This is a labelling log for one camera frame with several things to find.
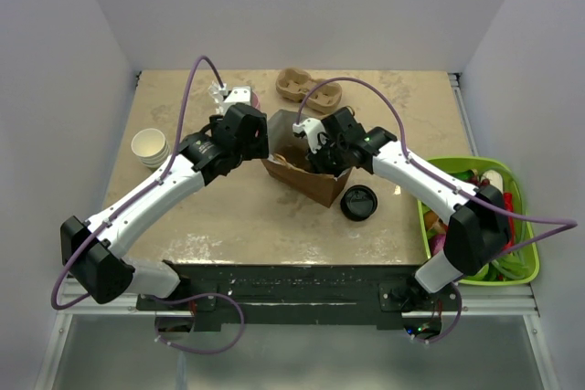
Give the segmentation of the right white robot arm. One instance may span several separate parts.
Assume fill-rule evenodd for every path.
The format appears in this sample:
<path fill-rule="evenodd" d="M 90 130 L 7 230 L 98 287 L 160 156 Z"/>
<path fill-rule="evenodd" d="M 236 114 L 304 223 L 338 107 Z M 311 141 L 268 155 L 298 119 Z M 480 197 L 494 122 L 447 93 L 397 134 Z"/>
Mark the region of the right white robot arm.
<path fill-rule="evenodd" d="M 417 310 L 428 310 L 449 283 L 476 274 L 512 237 L 500 190 L 446 174 L 403 148 L 388 130 L 365 130 L 348 108 L 321 120 L 299 120 L 292 131 L 308 142 L 307 158 L 317 173 L 364 169 L 401 186 L 446 224 L 443 248 L 416 270 L 407 288 L 409 304 Z"/>

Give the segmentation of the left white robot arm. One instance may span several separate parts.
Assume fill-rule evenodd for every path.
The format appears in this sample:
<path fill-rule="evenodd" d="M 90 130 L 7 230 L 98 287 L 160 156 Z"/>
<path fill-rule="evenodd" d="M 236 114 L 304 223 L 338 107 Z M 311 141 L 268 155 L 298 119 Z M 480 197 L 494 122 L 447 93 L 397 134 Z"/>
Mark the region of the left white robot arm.
<path fill-rule="evenodd" d="M 236 103 L 187 135 L 175 155 L 125 197 L 86 221 L 68 218 L 60 228 L 64 267 L 97 303 L 124 293 L 145 294 L 169 310 L 183 308 L 189 287 L 168 262 L 137 261 L 127 254 L 167 211 L 226 176 L 244 161 L 269 154 L 267 117 Z"/>

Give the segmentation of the brown paper bag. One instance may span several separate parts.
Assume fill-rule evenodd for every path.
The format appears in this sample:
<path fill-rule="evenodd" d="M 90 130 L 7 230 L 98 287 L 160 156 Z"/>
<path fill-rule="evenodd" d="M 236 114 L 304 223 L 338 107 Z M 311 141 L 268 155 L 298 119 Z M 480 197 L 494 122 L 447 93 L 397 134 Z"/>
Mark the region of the brown paper bag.
<path fill-rule="evenodd" d="M 320 205 L 330 207 L 346 187 L 351 170 L 339 176 L 313 173 L 306 157 L 307 141 L 293 135 L 296 115 L 295 111 L 278 110 L 269 117 L 269 157 L 261 161 L 271 177 Z"/>

